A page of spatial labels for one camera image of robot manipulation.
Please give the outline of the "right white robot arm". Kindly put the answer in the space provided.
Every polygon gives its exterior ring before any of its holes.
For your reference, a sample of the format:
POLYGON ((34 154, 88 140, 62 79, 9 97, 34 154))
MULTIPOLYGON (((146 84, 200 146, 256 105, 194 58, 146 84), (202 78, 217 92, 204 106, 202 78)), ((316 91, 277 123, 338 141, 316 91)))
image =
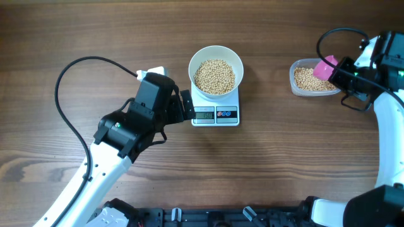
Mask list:
POLYGON ((348 202, 313 197, 301 205, 308 226, 403 226, 403 33, 383 31, 375 38, 358 29, 362 51, 357 60, 344 57, 332 63, 320 50, 316 53, 332 72, 321 76, 342 90, 345 98, 367 101, 364 111, 373 108, 379 131, 379 170, 375 188, 348 202))

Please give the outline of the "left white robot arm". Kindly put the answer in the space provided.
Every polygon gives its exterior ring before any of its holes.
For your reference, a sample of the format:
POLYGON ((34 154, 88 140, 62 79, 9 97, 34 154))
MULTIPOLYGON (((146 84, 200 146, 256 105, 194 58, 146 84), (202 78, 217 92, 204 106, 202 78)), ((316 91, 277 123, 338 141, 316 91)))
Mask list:
POLYGON ((116 181, 164 127, 195 116, 191 92, 147 73, 135 98, 102 117, 78 171, 36 226, 84 226, 116 181))

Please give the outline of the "pink plastic measuring scoop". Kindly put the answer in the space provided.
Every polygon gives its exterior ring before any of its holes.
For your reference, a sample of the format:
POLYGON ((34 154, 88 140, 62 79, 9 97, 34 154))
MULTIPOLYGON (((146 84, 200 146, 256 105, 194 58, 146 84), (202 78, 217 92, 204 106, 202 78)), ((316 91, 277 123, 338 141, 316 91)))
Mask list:
MULTIPOLYGON (((329 55, 325 57, 325 59, 332 63, 332 65, 336 66, 338 61, 334 58, 333 55, 329 55)), ((313 76, 322 81, 327 81, 333 73, 334 68, 329 66, 324 61, 320 61, 313 70, 313 76)))

